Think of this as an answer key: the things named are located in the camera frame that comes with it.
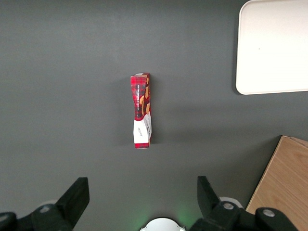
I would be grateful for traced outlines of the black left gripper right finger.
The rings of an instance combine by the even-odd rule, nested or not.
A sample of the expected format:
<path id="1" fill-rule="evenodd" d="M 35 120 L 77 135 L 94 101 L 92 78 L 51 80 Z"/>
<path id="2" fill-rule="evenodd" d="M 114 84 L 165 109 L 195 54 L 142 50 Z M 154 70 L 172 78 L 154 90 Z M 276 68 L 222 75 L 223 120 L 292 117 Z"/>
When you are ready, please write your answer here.
<path id="1" fill-rule="evenodd" d="M 197 178 L 197 201 L 203 215 L 191 231 L 296 231 L 281 211 L 260 207 L 250 214 L 234 202 L 222 201 L 205 176 Z"/>

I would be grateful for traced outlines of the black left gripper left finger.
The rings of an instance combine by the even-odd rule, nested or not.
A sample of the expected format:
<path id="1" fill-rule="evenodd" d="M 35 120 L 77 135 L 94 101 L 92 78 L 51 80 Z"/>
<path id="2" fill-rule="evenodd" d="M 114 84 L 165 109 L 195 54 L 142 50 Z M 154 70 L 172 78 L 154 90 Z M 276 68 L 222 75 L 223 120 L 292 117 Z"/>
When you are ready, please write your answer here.
<path id="1" fill-rule="evenodd" d="M 2 231 L 72 231 L 90 201 L 87 177 L 78 178 L 55 203 L 43 203 L 30 214 L 17 218 L 1 212 Z"/>

